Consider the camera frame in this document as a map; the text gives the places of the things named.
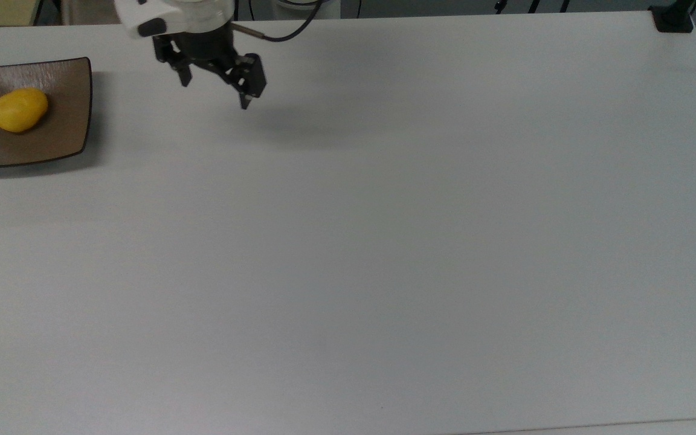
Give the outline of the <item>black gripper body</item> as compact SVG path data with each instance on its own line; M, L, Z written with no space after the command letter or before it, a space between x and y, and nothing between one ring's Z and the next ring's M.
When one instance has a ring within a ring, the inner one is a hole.
M227 74L240 56L234 46L234 30L220 27L205 33L176 33L153 36L155 58L176 71L176 62L191 61L202 69Z

